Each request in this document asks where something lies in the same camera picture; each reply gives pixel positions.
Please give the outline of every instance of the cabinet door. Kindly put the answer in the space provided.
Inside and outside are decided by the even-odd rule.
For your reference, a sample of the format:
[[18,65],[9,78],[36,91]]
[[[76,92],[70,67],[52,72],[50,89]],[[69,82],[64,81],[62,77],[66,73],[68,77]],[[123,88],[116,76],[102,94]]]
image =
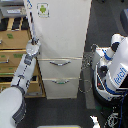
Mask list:
[[79,78],[82,59],[38,60],[42,78]]
[[[83,56],[91,0],[30,0],[27,16],[31,26],[32,11],[35,32],[41,42],[39,59]],[[41,5],[45,6],[49,17],[43,17]]]
[[77,98],[79,79],[44,80],[47,99]]

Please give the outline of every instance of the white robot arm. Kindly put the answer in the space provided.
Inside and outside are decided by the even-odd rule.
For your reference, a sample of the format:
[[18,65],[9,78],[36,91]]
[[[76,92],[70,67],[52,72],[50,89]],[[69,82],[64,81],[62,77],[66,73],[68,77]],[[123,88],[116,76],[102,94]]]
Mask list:
[[27,54],[22,56],[11,87],[0,93],[0,128],[16,128],[25,115],[24,95],[34,72],[39,47],[39,40],[35,45],[32,45],[32,40],[28,42]]

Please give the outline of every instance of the dark floor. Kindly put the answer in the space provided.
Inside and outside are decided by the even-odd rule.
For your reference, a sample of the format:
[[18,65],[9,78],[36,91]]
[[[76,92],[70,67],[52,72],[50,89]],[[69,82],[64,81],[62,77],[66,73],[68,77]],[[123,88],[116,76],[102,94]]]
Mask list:
[[[86,38],[85,52],[91,51],[92,44],[109,46],[114,33],[126,36],[120,23],[120,12],[128,8],[128,0],[121,3],[120,0],[93,0],[91,16]],[[88,71],[83,70],[81,78],[86,80]],[[91,115],[97,116],[101,128],[105,119],[97,107],[89,107],[86,95],[78,92],[77,99],[47,100],[46,98],[26,99],[27,113],[18,128],[36,128],[41,125],[79,125],[83,128],[92,128]]]

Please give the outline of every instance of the wire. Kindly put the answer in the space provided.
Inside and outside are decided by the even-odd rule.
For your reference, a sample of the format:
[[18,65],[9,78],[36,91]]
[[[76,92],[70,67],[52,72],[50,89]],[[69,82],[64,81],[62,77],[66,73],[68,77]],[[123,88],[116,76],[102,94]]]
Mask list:
[[90,83],[90,88],[87,90],[87,91],[83,91],[81,88],[80,88],[80,86],[78,87],[79,88],[79,91],[80,92],[82,92],[82,93],[88,93],[88,92],[90,92],[91,91],[91,89],[92,89],[92,83],[89,81],[89,80],[84,80],[85,82],[89,82]]
[[100,3],[100,4],[104,4],[104,3],[106,2],[106,0],[100,0],[101,2],[100,2],[99,0],[96,0],[96,1],[97,1],[98,3]]
[[118,128],[120,128],[120,126],[121,126],[123,102],[124,102],[124,98],[125,98],[125,96],[127,95],[127,93],[128,93],[128,90],[125,92],[125,94],[124,94],[124,96],[123,96],[123,99],[122,99],[122,102],[121,102],[121,117],[120,117],[120,122],[119,122],[119,127],[118,127]]

